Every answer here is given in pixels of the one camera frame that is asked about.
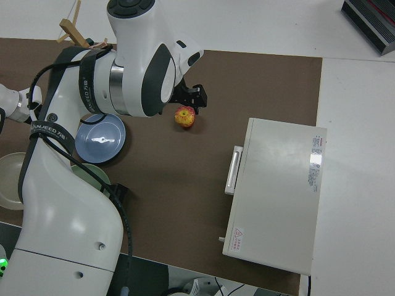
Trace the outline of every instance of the warning label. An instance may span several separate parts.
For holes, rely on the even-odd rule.
[[[244,229],[240,227],[233,228],[233,235],[231,241],[231,251],[240,252],[241,243],[243,242]]]
[[[310,169],[309,177],[307,182],[313,192],[317,192],[319,189],[319,176],[322,166],[322,150],[323,150],[323,138],[320,135],[316,135],[312,141],[311,155],[310,155]]]

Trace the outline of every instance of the green light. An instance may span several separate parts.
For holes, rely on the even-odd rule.
[[[3,272],[4,272],[4,270],[6,270],[7,265],[8,265],[7,259],[4,259],[4,258],[0,259],[0,278],[2,278]]]

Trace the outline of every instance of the blue bowl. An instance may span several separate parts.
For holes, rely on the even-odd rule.
[[[90,116],[85,121],[94,122],[101,114]],[[75,138],[79,156],[89,163],[102,163],[114,158],[125,143],[125,125],[115,115],[108,114],[95,125],[81,124]]]

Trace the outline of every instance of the brown table mat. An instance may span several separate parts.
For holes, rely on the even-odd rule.
[[[0,39],[0,83],[27,88],[68,45]],[[189,87],[203,84],[209,97],[192,128],[174,123],[173,104],[152,118],[121,117],[125,147],[100,167],[131,189],[125,206],[135,256],[297,295],[298,274],[224,256],[218,237],[226,233],[232,202],[224,188],[233,146],[243,145],[248,118],[315,125],[321,64],[310,57],[207,51],[185,77]],[[45,83],[46,77],[39,85]],[[27,137],[27,125],[6,121],[0,157],[24,151]],[[0,220],[9,223],[20,224],[21,216],[0,210]]]

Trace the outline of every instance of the red apple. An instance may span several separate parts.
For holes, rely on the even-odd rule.
[[[181,106],[175,112],[174,120],[183,128],[189,128],[195,121],[195,111],[192,107]]]

